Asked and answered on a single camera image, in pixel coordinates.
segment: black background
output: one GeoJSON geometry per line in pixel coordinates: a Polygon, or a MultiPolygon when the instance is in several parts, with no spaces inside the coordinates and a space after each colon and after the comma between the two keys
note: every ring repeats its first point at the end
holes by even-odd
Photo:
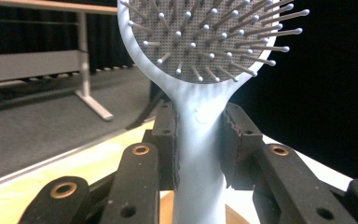
{"type": "Polygon", "coordinates": [[[294,2],[308,17],[283,21],[276,46],[288,53],[269,56],[231,98],[266,135],[339,172],[358,178],[358,1],[294,2]]]}

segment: gray carpet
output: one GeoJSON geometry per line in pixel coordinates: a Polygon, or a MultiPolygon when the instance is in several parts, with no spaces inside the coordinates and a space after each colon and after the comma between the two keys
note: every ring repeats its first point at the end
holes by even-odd
{"type": "Polygon", "coordinates": [[[133,122],[150,81],[136,67],[91,77],[92,96],[115,115],[103,121],[74,94],[80,76],[0,88],[0,177],[81,147],[133,122]]]}

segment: silver hairbrush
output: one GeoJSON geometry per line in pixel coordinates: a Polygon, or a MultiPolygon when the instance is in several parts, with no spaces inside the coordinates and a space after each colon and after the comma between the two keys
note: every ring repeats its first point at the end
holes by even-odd
{"type": "Polygon", "coordinates": [[[137,66],[178,113],[179,181],[173,223],[225,223],[218,118],[230,96],[268,60],[281,21],[306,16],[293,0],[122,0],[118,19],[137,66]]]}

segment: light wood surface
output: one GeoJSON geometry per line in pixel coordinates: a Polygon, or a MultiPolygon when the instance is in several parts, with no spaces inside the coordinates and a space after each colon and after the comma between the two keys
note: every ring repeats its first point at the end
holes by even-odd
{"type": "Polygon", "coordinates": [[[88,12],[94,14],[117,15],[116,7],[99,7],[93,5],[41,0],[0,0],[0,7],[24,7],[55,11],[88,12]]]}
{"type": "MultiPolygon", "coordinates": [[[[172,224],[173,192],[161,198],[159,206],[159,223],[172,224]]],[[[227,224],[249,224],[240,214],[226,205],[227,224]]]]}

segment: brush bristle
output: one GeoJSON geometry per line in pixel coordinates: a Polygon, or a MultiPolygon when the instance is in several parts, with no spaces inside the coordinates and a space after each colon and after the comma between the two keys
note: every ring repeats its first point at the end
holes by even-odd
{"type": "MultiPolygon", "coordinates": [[[[289,2],[292,1],[130,0],[121,4],[130,11],[129,25],[151,62],[172,77],[208,84],[238,81],[237,76],[243,72],[255,76],[256,72],[249,69],[255,62],[275,65],[274,61],[258,58],[263,50],[289,50],[266,46],[266,37],[299,33],[277,33],[282,26],[276,18],[293,8],[292,4],[285,6],[289,2]]],[[[306,14],[304,10],[286,18],[306,14]]]]}

